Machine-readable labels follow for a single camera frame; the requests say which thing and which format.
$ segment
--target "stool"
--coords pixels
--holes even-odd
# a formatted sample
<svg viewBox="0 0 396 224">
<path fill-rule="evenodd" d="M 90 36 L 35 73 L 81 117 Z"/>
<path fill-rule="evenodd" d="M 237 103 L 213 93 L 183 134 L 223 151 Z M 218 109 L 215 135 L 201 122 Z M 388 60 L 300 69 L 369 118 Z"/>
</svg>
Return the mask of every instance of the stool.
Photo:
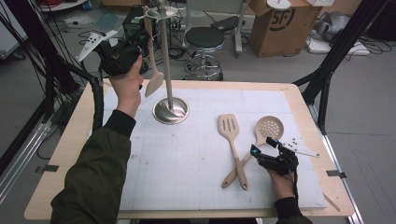
<svg viewBox="0 0 396 224">
<path fill-rule="evenodd" d="M 193 27 L 184 35 L 184 43 L 194 50 L 185 63 L 186 71 L 190 75 L 210 80 L 219 74 L 218 80 L 224 79 L 219 61 L 207 55 L 222 48 L 224 35 L 220 30 L 212 27 Z"/>
</svg>

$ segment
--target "dark green jacket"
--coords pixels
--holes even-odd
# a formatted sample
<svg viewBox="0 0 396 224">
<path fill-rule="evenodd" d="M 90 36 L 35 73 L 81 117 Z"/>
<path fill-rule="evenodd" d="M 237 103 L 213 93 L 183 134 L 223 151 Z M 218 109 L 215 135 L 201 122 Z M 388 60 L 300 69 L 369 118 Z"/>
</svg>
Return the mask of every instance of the dark green jacket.
<svg viewBox="0 0 396 224">
<path fill-rule="evenodd" d="M 88 139 L 76 164 L 66 174 L 64 189 L 51 202 L 50 223 L 116 222 L 134 126 L 133 118 L 114 110 L 106 125 Z M 311 223 L 302 217 L 293 200 L 276 202 L 278 223 Z"/>
</svg>

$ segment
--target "wooden table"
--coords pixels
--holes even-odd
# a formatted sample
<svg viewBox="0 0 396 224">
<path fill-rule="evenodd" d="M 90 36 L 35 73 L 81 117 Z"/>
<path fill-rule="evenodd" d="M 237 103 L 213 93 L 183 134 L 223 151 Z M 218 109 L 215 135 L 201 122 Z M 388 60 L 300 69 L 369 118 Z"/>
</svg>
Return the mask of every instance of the wooden table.
<svg viewBox="0 0 396 224">
<path fill-rule="evenodd" d="M 105 91 L 109 85 L 105 81 Z M 210 81 L 172 81 L 173 88 L 179 89 L 219 89 L 219 90 L 254 90 L 283 91 L 294 116 L 304 143 L 314 148 L 321 156 L 311 160 L 318 182 L 328 202 L 325 209 L 303 210 L 309 217 L 349 217 L 354 208 L 339 177 L 328 176 L 326 171 L 336 170 L 335 165 L 324 146 L 318 128 L 308 111 L 299 89 L 292 84 L 250 83 L 250 82 L 210 82 Z M 92 90 L 87 86 L 76 110 L 71 117 L 56 147 L 49 165 L 58 165 L 57 172 L 45 172 L 29 202 L 25 217 L 27 219 L 50 219 L 50 201 L 64 188 L 64 177 L 68 169 L 76 162 L 79 152 L 86 142 L 92 128 L 93 100 Z M 119 218 L 208 218 L 208 217 L 275 217 L 273 209 L 254 210 L 198 210 L 198 211 L 128 211 L 120 212 Z"/>
</svg>

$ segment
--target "floor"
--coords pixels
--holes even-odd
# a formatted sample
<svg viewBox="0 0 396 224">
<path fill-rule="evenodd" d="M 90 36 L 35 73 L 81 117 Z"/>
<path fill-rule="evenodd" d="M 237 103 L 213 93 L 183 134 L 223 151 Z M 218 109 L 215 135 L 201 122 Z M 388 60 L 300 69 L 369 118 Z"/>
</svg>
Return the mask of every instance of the floor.
<svg viewBox="0 0 396 224">
<path fill-rule="evenodd" d="M 57 14 L 60 20 L 81 14 L 75 8 Z M 101 8 L 84 12 L 96 23 L 97 30 L 119 27 L 122 13 Z M 105 16 L 115 18 L 106 22 Z M 69 30 L 63 33 L 72 55 L 78 55 L 84 38 L 78 33 L 89 29 Z M 244 47 L 239 58 L 233 56 L 233 40 L 227 36 L 221 52 L 215 54 L 221 62 L 224 81 L 291 83 L 313 72 L 325 55 L 302 52 L 293 57 L 257 58 L 250 46 Z M 359 207 L 365 223 L 392 223 L 396 219 L 396 50 L 369 56 L 353 56 L 344 60 L 336 70 L 330 90 L 326 129 L 332 148 L 346 173 L 346 182 Z M 89 56 L 87 69 L 95 71 L 99 59 Z M 184 63 L 171 61 L 172 79 L 185 76 Z M 43 92 L 28 60 L 12 57 L 0 61 L 0 155 L 17 135 L 21 127 L 41 102 Z M 150 78 L 151 72 L 145 74 Z M 41 146 L 41 157 L 50 157 L 60 139 L 56 132 Z M 37 166 L 48 161 L 34 155 L 21 177 L 0 204 L 1 223 L 48 223 L 29 221 L 24 209 L 40 179 Z M 348 223 L 345 218 L 312 218 L 315 223 Z M 264 223 L 275 223 L 265 219 Z"/>
</svg>

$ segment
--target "wooden slotted spoon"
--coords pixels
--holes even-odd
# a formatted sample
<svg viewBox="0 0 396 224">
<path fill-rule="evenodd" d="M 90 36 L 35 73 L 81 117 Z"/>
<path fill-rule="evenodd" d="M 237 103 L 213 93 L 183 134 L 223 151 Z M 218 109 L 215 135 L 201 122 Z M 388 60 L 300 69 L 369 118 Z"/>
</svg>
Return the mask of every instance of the wooden slotted spoon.
<svg viewBox="0 0 396 224">
<path fill-rule="evenodd" d="M 284 132 L 284 127 L 280 119 L 273 116 L 267 116 L 257 121 L 255 130 L 257 137 L 255 146 L 259 147 L 261 145 L 266 144 L 265 141 L 267 137 L 272 137 L 274 139 L 281 138 Z M 248 162 L 250 157 L 251 157 L 250 152 L 248 152 L 245 158 L 241 160 L 242 167 L 245 166 L 245 164 Z M 227 188 L 228 186 L 230 186 L 231 183 L 233 183 L 233 181 L 235 180 L 236 175 L 237 175 L 237 170 L 236 168 L 233 168 L 233 170 L 227 175 L 227 177 L 225 177 L 221 186 L 223 188 Z"/>
<path fill-rule="evenodd" d="M 154 45 L 152 43 L 152 25 L 151 25 L 151 19 L 148 17 L 145 17 L 145 27 L 146 30 L 148 31 L 149 34 L 149 40 L 148 40 L 148 53 L 149 53 L 149 61 L 151 62 L 151 69 L 153 71 L 152 77 L 148 82 L 148 85 L 146 87 L 146 92 L 145 96 L 149 97 L 152 93 L 154 93 L 158 88 L 161 87 L 163 84 L 163 73 L 158 71 L 157 65 L 155 64 L 155 58 L 154 58 Z"/>
<path fill-rule="evenodd" d="M 219 133 L 223 135 L 229 142 L 233 151 L 233 159 L 235 160 L 235 176 L 238 175 L 239 183 L 242 189 L 248 189 L 248 180 L 245 176 L 244 168 L 239 160 L 238 153 L 235 148 L 235 137 L 239 133 L 238 121 L 234 114 L 219 115 Z"/>
</svg>

